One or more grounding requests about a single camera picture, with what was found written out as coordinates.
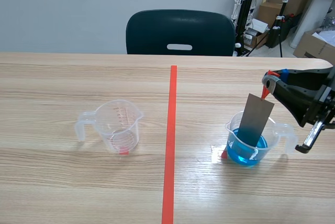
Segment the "red tape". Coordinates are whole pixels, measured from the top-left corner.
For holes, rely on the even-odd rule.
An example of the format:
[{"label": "red tape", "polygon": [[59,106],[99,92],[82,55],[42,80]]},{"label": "red tape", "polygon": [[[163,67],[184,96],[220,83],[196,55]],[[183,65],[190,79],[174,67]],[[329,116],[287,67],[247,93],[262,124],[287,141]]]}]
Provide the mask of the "red tape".
[{"label": "red tape", "polygon": [[176,98],[177,66],[173,65],[171,66],[169,108],[167,111],[162,224],[173,224]]}]

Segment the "measuring cup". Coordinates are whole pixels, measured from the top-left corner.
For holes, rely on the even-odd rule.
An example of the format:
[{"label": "measuring cup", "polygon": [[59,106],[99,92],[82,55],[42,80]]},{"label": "measuring cup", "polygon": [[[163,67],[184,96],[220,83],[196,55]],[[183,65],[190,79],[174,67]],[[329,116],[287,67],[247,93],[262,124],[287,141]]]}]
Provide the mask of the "measuring cup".
[{"label": "measuring cup", "polygon": [[257,146],[247,145],[237,137],[242,116],[243,111],[235,114],[226,124],[226,129],[229,131],[227,153],[236,163],[248,166],[258,164],[281,139],[286,139],[285,153],[293,152],[298,144],[298,137],[294,134],[292,126],[277,124],[269,118]]},{"label": "measuring cup", "polygon": [[133,103],[115,100],[101,105],[96,111],[82,113],[75,124],[75,132],[79,141],[84,141],[84,125],[93,125],[111,151],[127,153],[139,141],[138,120],[142,117]]}]

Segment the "black chair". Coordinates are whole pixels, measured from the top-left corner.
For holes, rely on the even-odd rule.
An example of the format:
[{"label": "black chair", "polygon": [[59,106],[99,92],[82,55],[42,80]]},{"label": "black chair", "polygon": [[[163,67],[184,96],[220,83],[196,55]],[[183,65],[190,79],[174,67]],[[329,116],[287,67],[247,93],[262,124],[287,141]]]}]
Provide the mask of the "black chair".
[{"label": "black chair", "polygon": [[[128,21],[126,40],[128,54],[228,56],[235,47],[235,27],[218,13],[148,10]],[[192,49],[168,49],[170,44],[186,44]]]}]

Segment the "wooden table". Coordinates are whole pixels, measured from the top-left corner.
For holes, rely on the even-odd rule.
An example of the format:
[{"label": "wooden table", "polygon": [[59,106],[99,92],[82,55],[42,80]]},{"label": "wooden table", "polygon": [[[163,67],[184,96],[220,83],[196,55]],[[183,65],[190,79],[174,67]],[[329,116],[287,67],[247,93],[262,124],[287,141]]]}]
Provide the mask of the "wooden table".
[{"label": "wooden table", "polygon": [[[174,223],[333,223],[335,132],[309,154],[256,167],[215,164],[211,145],[261,95],[269,69],[327,68],[318,59],[0,54],[0,223],[161,223],[170,66],[178,65]],[[123,98],[145,117],[128,156],[107,152],[92,127],[77,142],[83,111]],[[276,103],[272,118],[292,124]]]}]

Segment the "metal plate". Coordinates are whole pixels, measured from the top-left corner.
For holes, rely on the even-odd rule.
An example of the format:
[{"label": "metal plate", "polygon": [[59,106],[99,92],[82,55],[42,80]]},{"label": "metal plate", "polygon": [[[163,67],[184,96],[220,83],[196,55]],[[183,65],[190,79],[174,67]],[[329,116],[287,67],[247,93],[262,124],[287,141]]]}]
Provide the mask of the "metal plate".
[{"label": "metal plate", "polygon": [[249,94],[237,137],[244,143],[256,147],[274,104]]}]

